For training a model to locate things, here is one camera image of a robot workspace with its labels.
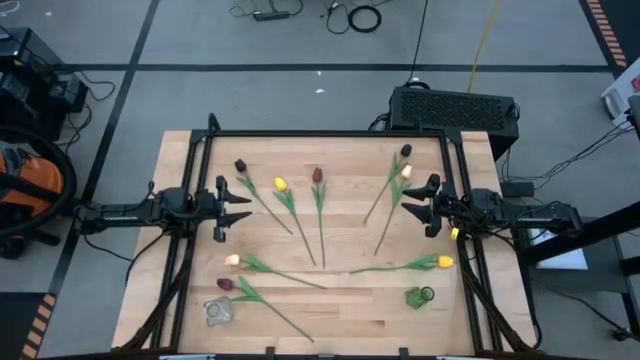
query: orange and black warning tape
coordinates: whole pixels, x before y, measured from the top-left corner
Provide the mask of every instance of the orange and black warning tape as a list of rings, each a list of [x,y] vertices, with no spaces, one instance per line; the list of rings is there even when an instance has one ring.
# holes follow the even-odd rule
[[[622,53],[622,49],[620,48],[620,44],[618,43],[618,39],[616,35],[613,33],[613,29],[611,29],[611,25],[609,25],[609,20],[607,20],[607,15],[605,15],[604,11],[602,11],[602,6],[600,6],[599,0],[587,0],[587,4],[589,4],[589,9],[591,9],[591,14],[596,19],[596,23],[598,23],[598,27],[600,28],[600,32],[604,37],[604,41],[607,43],[607,47],[609,47],[609,51],[611,55],[613,55],[613,60],[616,62],[618,66],[627,67],[627,59]]]
[[[47,294],[42,298],[38,306],[38,312],[33,319],[33,323],[31,323],[31,330],[29,330],[27,340],[22,348],[22,359],[35,359],[38,356],[42,338],[44,338],[44,333],[49,325],[49,319],[51,319],[55,304],[56,298],[51,294]]]

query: wooden tabletop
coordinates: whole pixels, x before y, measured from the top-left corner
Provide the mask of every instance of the wooden tabletop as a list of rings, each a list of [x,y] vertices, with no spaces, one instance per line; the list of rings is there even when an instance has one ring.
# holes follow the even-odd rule
[[[464,148],[473,187],[499,191],[495,164],[485,133],[464,133]],[[179,186],[188,147],[189,132],[166,132],[154,175],[156,188]],[[242,158],[262,199],[294,231],[288,234],[259,202],[229,205],[228,212],[253,211],[227,230],[227,242],[213,240],[213,222],[198,230],[180,352],[264,353],[274,346],[279,354],[333,353],[342,355],[393,355],[407,347],[412,355],[473,354],[471,334],[459,268],[429,272],[399,270],[349,274],[369,266],[398,266],[431,253],[456,258],[455,243],[444,226],[434,239],[412,215],[397,208],[377,256],[375,246],[391,210],[387,189],[367,224],[363,219],[384,185],[393,153],[410,143],[413,187],[426,183],[431,173],[445,179],[436,139],[427,138],[215,138],[208,174],[208,188],[215,176],[224,175],[232,193],[251,197],[235,178],[233,162]],[[456,174],[456,189],[462,187]],[[311,174],[322,167],[328,182],[323,229],[327,264],[313,266],[304,242],[288,210],[272,195],[273,178],[283,177],[295,197],[302,228],[316,260],[321,259],[317,210],[311,192]],[[143,229],[138,251],[159,234]],[[140,327],[158,301],[167,241],[161,241],[136,263],[127,286],[114,346],[126,342]],[[535,335],[515,255],[497,239],[485,240],[485,253],[495,303],[511,326],[529,344]],[[227,255],[253,254],[273,269],[328,287],[321,290],[273,275],[230,268]],[[231,323],[208,327],[203,304],[223,295],[218,278],[244,276],[274,307],[309,333],[314,343],[300,335],[258,303],[236,303]],[[435,299],[419,310],[405,304],[404,292],[414,286],[430,286]],[[490,348],[486,316],[478,303],[483,342]],[[173,310],[165,321],[163,344],[168,344]]]

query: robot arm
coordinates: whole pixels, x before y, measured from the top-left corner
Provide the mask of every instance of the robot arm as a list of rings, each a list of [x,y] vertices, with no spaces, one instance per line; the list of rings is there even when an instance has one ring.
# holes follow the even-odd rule
[[[168,188],[153,194],[150,186],[152,196],[138,204],[81,205],[76,210],[80,220],[77,230],[89,235],[113,227],[159,226],[165,231],[188,232],[192,229],[185,226],[187,220],[195,225],[205,220],[217,220],[214,239],[225,242],[224,229],[251,215],[251,212],[227,214],[225,202],[241,204],[251,200],[231,194],[222,176],[216,178],[216,189],[217,197],[208,189],[192,196],[183,188]]]
[[[435,237],[442,229],[442,218],[465,234],[487,235],[506,228],[542,228],[555,233],[577,234],[582,229],[578,211],[558,201],[546,205],[529,206],[505,202],[500,194],[488,189],[473,189],[461,199],[447,184],[440,186],[440,177],[432,174],[419,189],[404,194],[429,205],[402,203],[402,206],[423,224],[429,224],[425,236]]]

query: yellow cable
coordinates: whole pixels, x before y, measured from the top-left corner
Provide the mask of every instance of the yellow cable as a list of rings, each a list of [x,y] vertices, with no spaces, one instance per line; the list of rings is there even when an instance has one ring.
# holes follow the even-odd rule
[[[489,22],[487,23],[487,27],[484,29],[484,35],[482,35],[482,40],[480,40],[480,45],[478,46],[478,51],[476,52],[476,58],[473,60],[473,67],[471,68],[471,79],[469,79],[469,88],[467,88],[467,93],[471,93],[471,87],[473,86],[473,80],[476,77],[476,68],[478,67],[478,59],[480,58],[480,53],[482,52],[482,48],[484,47],[484,43],[487,41],[489,37],[489,32],[491,31],[491,26],[493,26],[493,20],[496,17],[496,13],[498,12],[498,8],[500,7],[501,0],[496,0],[496,6],[491,11],[491,16],[489,17]]]

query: green tulip stem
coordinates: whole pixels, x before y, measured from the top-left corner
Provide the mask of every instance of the green tulip stem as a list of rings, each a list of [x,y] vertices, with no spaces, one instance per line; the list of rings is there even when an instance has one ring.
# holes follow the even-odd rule
[[[298,332],[302,335],[304,335],[304,337],[306,337],[307,339],[309,339],[309,341],[311,342],[315,342],[313,341],[313,339],[311,338],[311,336],[309,336],[309,334],[307,334],[306,332],[304,332],[304,330],[300,329],[298,326],[296,326],[296,324],[294,324],[293,322],[291,322],[291,320],[289,320],[286,316],[284,316],[280,311],[278,311],[278,309],[274,308],[273,305],[269,304],[266,300],[262,299],[262,303],[267,305],[271,310],[273,310],[273,312],[275,312],[276,314],[278,314],[284,321],[286,321],[289,325],[291,325],[294,329],[298,330]]]
[[[282,225],[282,227],[287,230],[289,232],[289,234],[293,235],[293,231],[289,230],[289,228],[282,222],[280,221],[280,219],[278,219],[278,217],[276,216],[276,214],[273,213],[273,211],[271,211],[271,209],[269,209],[269,207],[267,206],[267,204],[264,203],[264,201],[262,201],[262,199],[260,197],[256,197],[256,199],[260,202],[260,204],[262,204],[262,206],[264,206],[265,209],[267,209],[267,211],[269,212],[269,214],[271,214],[271,216],[276,219],[276,221]]]
[[[389,186],[389,183],[391,183],[391,176],[389,176],[389,178],[387,179],[387,182],[382,187],[382,191],[380,191],[380,194],[378,194],[378,197],[373,202],[373,205],[371,205],[371,209],[369,210],[369,212],[367,213],[367,216],[364,218],[364,221],[362,222],[363,224],[366,224],[367,220],[369,220],[369,216],[371,216],[373,209],[375,209],[376,204],[378,204],[378,200],[380,200],[380,198],[382,197],[382,194],[384,194],[384,191],[387,189],[387,186]]]
[[[320,226],[320,247],[322,248],[322,268],[325,268],[324,260],[324,236],[322,234],[322,213],[318,212],[318,224]]]
[[[400,270],[400,269],[405,269],[405,267],[404,266],[394,266],[389,268],[372,267],[372,268],[350,271],[349,274],[357,274],[365,271],[387,271],[387,270]]]
[[[300,230],[300,234],[302,235],[302,240],[304,240],[304,245],[307,247],[309,257],[311,257],[311,262],[313,263],[313,265],[316,265],[316,260],[313,258],[313,254],[311,253],[311,248],[309,247],[307,237],[304,236],[304,231],[302,231],[302,226],[300,225],[300,221],[298,221],[298,216],[295,213],[291,213],[291,215],[293,215],[293,218],[296,220],[296,225],[298,225],[298,229]]]
[[[317,285],[317,284],[314,284],[314,283],[308,282],[308,281],[306,281],[306,280],[298,279],[298,278],[295,278],[295,277],[293,277],[293,276],[290,276],[290,275],[287,275],[287,274],[281,273],[281,272],[279,272],[279,271],[275,271],[275,270],[273,270],[273,273],[274,273],[274,274],[276,274],[276,275],[280,275],[280,276],[282,276],[282,277],[285,277],[285,278],[287,278],[287,279],[289,279],[289,280],[297,281],[297,282],[299,282],[299,283],[303,283],[303,284],[305,284],[305,285],[313,286],[313,287],[316,287],[316,288],[318,288],[318,289],[323,289],[323,290],[326,290],[326,289],[327,289],[327,288],[326,288],[326,287],[324,287],[324,286],[320,286],[320,285]]]
[[[382,236],[380,237],[380,241],[378,242],[378,246],[376,246],[376,251],[373,252],[373,256],[378,255],[378,250],[380,250],[380,245],[382,245],[382,241],[384,240],[384,236],[387,234],[387,229],[389,228],[389,223],[391,222],[391,217],[393,216],[393,212],[396,210],[395,205],[391,208],[391,212],[389,213],[389,218],[387,219],[387,223],[384,225],[384,230],[382,230]]]

